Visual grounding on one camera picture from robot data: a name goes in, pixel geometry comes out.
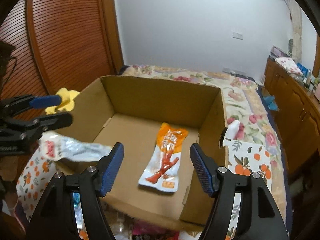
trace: plastic bag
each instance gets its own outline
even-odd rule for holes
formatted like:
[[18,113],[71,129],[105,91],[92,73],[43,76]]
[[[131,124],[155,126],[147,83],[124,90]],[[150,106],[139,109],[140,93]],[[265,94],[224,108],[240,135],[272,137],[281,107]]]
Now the plastic bag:
[[83,143],[55,132],[44,132],[39,149],[46,158],[58,161],[62,158],[73,162],[96,162],[110,153],[112,147],[99,143]]
[[172,129],[167,123],[161,125],[151,160],[139,179],[140,185],[164,192],[178,190],[181,148],[187,135],[185,129]]

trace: floral pillow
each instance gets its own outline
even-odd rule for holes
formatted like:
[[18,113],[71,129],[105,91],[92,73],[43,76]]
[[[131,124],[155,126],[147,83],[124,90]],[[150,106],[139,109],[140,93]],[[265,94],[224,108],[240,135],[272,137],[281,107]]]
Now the floral pillow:
[[276,62],[281,65],[288,73],[294,73],[299,76],[303,75],[297,64],[290,57],[276,58]]

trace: light switch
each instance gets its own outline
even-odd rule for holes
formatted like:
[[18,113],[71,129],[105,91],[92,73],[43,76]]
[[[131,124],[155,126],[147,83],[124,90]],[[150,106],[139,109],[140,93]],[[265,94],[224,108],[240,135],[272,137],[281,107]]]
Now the light switch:
[[240,33],[232,32],[232,37],[235,39],[243,40],[243,35]]

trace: wooden dresser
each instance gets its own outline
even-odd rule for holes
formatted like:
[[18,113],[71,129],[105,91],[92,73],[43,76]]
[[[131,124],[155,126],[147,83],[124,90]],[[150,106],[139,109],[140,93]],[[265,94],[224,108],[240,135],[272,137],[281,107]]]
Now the wooden dresser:
[[268,58],[265,87],[279,106],[275,118],[282,147],[293,174],[320,149],[320,104],[276,62]]

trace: yellow cloth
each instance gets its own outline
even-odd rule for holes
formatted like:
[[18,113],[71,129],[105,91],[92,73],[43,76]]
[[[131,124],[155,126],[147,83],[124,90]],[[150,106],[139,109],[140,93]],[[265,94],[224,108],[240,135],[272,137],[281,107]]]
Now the yellow cloth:
[[75,90],[68,91],[66,88],[61,88],[56,93],[56,95],[59,95],[61,97],[61,104],[59,106],[50,106],[45,109],[46,114],[56,114],[61,111],[69,112],[73,110],[75,107],[74,99],[77,95],[79,95],[80,92]]

